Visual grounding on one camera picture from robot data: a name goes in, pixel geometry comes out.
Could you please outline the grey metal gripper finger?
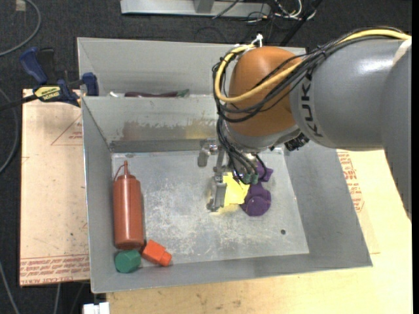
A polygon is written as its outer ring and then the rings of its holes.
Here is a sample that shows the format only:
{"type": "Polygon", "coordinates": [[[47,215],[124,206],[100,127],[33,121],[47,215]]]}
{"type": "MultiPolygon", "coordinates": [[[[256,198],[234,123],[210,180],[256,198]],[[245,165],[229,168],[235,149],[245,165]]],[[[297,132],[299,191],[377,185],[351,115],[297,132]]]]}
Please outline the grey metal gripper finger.
{"type": "Polygon", "coordinates": [[[198,153],[197,164],[198,167],[206,167],[208,163],[208,158],[210,156],[210,146],[209,142],[202,140],[200,141],[200,151],[198,153]]]}
{"type": "Polygon", "coordinates": [[[211,184],[211,191],[207,209],[210,212],[217,212],[225,206],[225,195],[227,192],[227,183],[222,175],[215,175],[211,184]]]}

